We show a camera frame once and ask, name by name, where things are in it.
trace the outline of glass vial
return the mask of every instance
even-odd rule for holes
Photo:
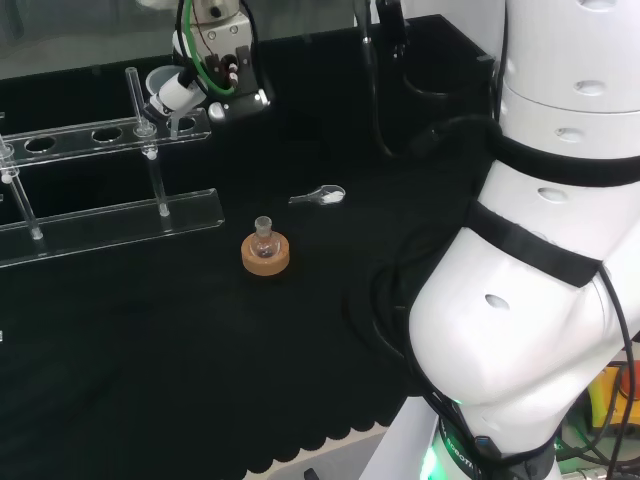
[[[256,257],[270,258],[280,252],[280,235],[271,230],[269,217],[256,219],[256,233],[251,239],[251,253]]]

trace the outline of test tube rack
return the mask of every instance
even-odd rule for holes
[[[196,109],[183,117],[172,117],[166,125],[151,123],[142,114],[144,97],[137,70],[127,68],[126,78],[135,117],[0,136],[0,178],[11,190],[23,218],[0,225],[0,268],[224,223],[214,188],[167,196],[159,164],[160,146],[211,135],[206,112]],[[35,215],[20,179],[21,170],[131,150],[140,150],[146,159],[153,199],[52,217]]]

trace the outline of black table surface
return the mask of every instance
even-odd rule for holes
[[[382,55],[394,148],[488,102],[481,52],[446,21],[416,20],[411,38],[419,86],[482,82],[463,99],[425,102]],[[419,161],[381,157],[355,30],[270,41],[261,58],[271,112],[161,150],[167,193],[216,187],[223,227],[0,270],[0,479],[239,480],[350,428],[390,424],[411,393],[404,366],[361,341],[375,342],[369,275],[416,227],[428,239],[461,223],[486,171],[482,136],[461,132]],[[166,62],[2,82],[2,132],[129,116],[124,68],[144,75]],[[136,152],[22,178],[40,216],[152,196]],[[344,203],[287,205],[321,184],[343,186]],[[18,220],[2,193],[0,221]],[[240,260],[259,215],[291,243],[291,265],[270,279]]]

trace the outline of spoon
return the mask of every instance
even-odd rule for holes
[[[338,185],[322,185],[317,190],[299,197],[291,197],[289,199],[289,205],[295,203],[316,203],[318,205],[333,205],[341,203],[344,200],[345,195],[344,188]]]

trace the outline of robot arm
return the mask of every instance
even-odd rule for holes
[[[631,355],[628,334],[640,330],[640,176],[617,170],[640,167],[640,90],[632,80],[640,67],[631,61],[640,55],[640,3],[507,6],[498,110],[503,144],[512,150],[496,151],[478,202],[488,217],[511,224],[514,236],[500,244],[462,228],[416,299],[408,327],[416,368],[462,426],[452,432],[441,422],[432,444],[448,480],[482,477],[478,459],[484,466],[495,461],[508,480],[559,480],[559,425],[623,345]],[[525,235],[606,267],[572,284],[544,262],[512,253],[509,240]],[[525,253],[532,253],[529,244]],[[466,451],[456,442],[461,432],[472,446]],[[375,461],[385,456],[376,452]],[[434,472],[414,475],[435,480]],[[363,479],[379,478],[365,473]]]
[[[138,0],[148,8],[175,8],[175,0]],[[184,70],[153,94],[146,113],[156,121],[181,116],[209,100],[212,121],[264,109],[269,101],[258,83],[250,12],[239,0],[178,0],[174,62]]]

